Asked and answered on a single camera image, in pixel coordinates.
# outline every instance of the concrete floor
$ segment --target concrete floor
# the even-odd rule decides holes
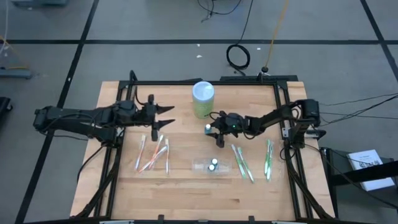
[[[71,0],[65,8],[18,9],[10,5],[10,40],[79,40],[92,0]],[[215,2],[216,11],[228,11],[237,0]],[[367,0],[386,40],[397,40],[395,0]],[[201,23],[206,11],[196,0],[100,0],[88,40],[238,39],[249,1],[228,16],[213,16]],[[0,34],[4,32],[4,1],[0,2]],[[245,39],[270,39],[283,1],[254,0]],[[291,1],[278,39],[377,40],[360,0]],[[35,72],[30,80],[0,79],[0,96],[12,98],[14,110],[0,132],[0,221],[13,223],[30,181],[44,137],[32,127],[34,110],[56,105],[77,45],[14,44]],[[106,80],[126,80],[133,69],[140,80],[218,80],[235,75],[225,59],[228,44],[86,44],[73,77],[66,108],[92,108]],[[252,62],[245,71],[255,75],[263,66],[269,45],[247,44]],[[398,57],[398,46],[389,45]],[[0,66],[15,65],[7,50]],[[232,52],[235,61],[244,59]],[[380,45],[287,45],[274,47],[270,73],[298,75],[308,97],[336,103],[398,92],[398,82]],[[350,113],[379,102],[322,107],[324,112]],[[398,118],[398,101],[367,112],[370,116]],[[327,120],[338,116],[323,115]],[[331,124],[322,146],[356,152],[377,149],[380,156],[398,159],[398,120],[352,118]],[[81,166],[85,142],[54,139],[25,222],[68,218]],[[353,203],[339,203],[343,220],[396,222],[397,212]]]

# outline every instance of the wooden table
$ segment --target wooden table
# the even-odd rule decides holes
[[[288,82],[292,101],[307,98],[302,82]],[[118,82],[103,82],[98,106],[115,102]],[[214,111],[224,110],[241,115],[262,116],[274,110],[275,96],[272,86],[215,86]],[[286,164],[279,159],[282,146],[279,125],[268,128],[253,140],[243,136],[226,136],[226,146],[220,149],[215,139],[203,134],[210,118],[197,119],[192,111],[192,86],[145,85],[139,86],[141,101],[149,94],[161,106],[175,106],[157,119],[176,119],[162,128],[161,134],[170,139],[170,175],[165,173],[165,157],[156,162],[154,170],[138,174],[134,170],[142,134],[150,138],[150,129],[126,129],[121,164],[116,186],[112,219],[156,220],[165,215],[166,220],[247,220],[254,215],[261,220],[295,220]],[[272,163],[272,180],[264,177],[266,139],[275,142]],[[318,147],[316,140],[306,143]],[[141,166],[154,152],[156,142],[146,141]],[[241,146],[255,179],[242,179],[230,144]],[[89,140],[85,159],[90,157],[100,143]],[[301,150],[308,188],[319,204],[334,216],[319,153],[313,149]],[[77,185],[71,215],[76,215],[88,203],[100,182],[105,150],[87,164]],[[232,171],[226,175],[198,174],[192,171],[192,160],[218,158],[231,161]],[[304,217],[302,194],[297,188],[301,214]],[[108,193],[104,194],[104,214]]]

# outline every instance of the wooden tabletop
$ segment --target wooden tabletop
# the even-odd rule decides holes
[[[302,82],[288,82],[288,86],[292,101],[307,98]],[[117,88],[118,82],[103,82],[97,106],[113,104]],[[262,116],[276,109],[271,86],[215,86],[215,92],[214,111]],[[165,156],[156,162],[153,170],[141,174],[134,170],[141,135],[146,134],[147,141],[140,166],[152,157],[157,143],[150,140],[150,128],[127,128],[113,219],[155,220],[163,214],[166,220],[247,220],[250,215],[258,221],[295,220],[286,164],[279,158],[282,141],[278,124],[253,140],[243,136],[226,136],[225,148],[220,149],[215,139],[203,134],[204,125],[211,119],[198,119],[193,115],[192,86],[139,86],[138,97],[141,101],[145,101],[149,94],[154,94],[155,102],[161,106],[175,106],[173,110],[157,116],[157,119],[176,119],[160,132],[170,141],[170,175],[165,173]],[[270,182],[264,177],[266,139],[275,142]],[[306,143],[318,147],[316,140],[308,139]],[[230,144],[242,147],[255,179],[254,184],[249,179],[242,179]],[[89,140],[85,159],[99,146],[97,140]],[[301,153],[308,189],[319,204],[334,216],[319,153],[309,147],[301,149]],[[96,192],[104,154],[105,150],[83,169],[71,215],[80,212]],[[192,171],[192,161],[201,158],[230,161],[231,172],[213,175]],[[297,192],[301,214],[305,217],[299,188]],[[108,191],[104,194],[101,214],[104,214],[107,198]]]

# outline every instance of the gray floor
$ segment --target gray floor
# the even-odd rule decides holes
[[[228,11],[237,0],[219,0],[217,11]],[[10,8],[9,39],[79,39],[92,1],[71,0],[61,9]],[[398,39],[395,0],[368,0],[387,40]],[[228,16],[213,16],[196,0],[100,0],[88,39],[238,39],[249,1]],[[245,39],[270,39],[283,1],[254,0]],[[4,32],[4,1],[0,2],[0,34]],[[359,0],[291,1],[278,39],[376,40]],[[235,75],[225,59],[225,44],[85,45],[65,107],[92,108],[100,85],[106,80],[127,79],[134,69],[140,80],[183,80],[201,77],[218,80]],[[43,145],[34,131],[34,110],[56,105],[77,45],[14,45],[35,72],[30,80],[0,79],[0,96],[14,102],[0,132],[0,221],[13,223]],[[252,62],[245,71],[255,75],[263,66],[269,45],[245,45]],[[389,46],[398,57],[398,46]],[[0,66],[16,64],[7,50]],[[232,52],[235,61],[244,59]],[[398,91],[398,82],[379,45],[276,45],[269,64],[273,75],[298,75],[309,97],[323,103],[355,100]],[[379,102],[322,107],[324,112],[350,113]],[[398,118],[398,101],[367,112],[370,116]],[[327,120],[338,116],[324,114]],[[384,157],[398,159],[397,120],[352,118],[325,127],[320,141],[342,151],[377,149]],[[75,193],[77,171],[85,142],[54,139],[26,222],[67,218]],[[339,203],[341,218],[362,222],[392,223],[398,218],[390,208]]]

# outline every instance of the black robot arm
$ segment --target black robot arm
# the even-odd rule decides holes
[[[41,133],[49,129],[78,133],[96,138],[103,144],[111,143],[115,137],[115,128],[128,126],[151,126],[152,140],[157,140],[158,130],[174,121],[155,121],[155,115],[173,109],[174,106],[154,104],[154,96],[148,96],[148,102],[139,110],[132,100],[119,101],[111,106],[93,110],[77,110],[46,106],[36,110],[33,126]]]
[[[239,114],[226,114],[224,111],[220,111],[219,115],[210,126],[218,129],[220,133],[207,134],[216,139],[216,144],[219,147],[224,147],[224,135],[232,134],[238,137],[239,133],[243,133],[246,137],[250,135],[254,138],[274,124],[292,119],[295,121],[295,126],[287,131],[287,140],[290,144],[303,148],[304,134],[308,127],[318,127],[320,124],[318,102],[311,99],[297,100],[288,105],[283,105],[260,118],[252,116],[243,118]]]

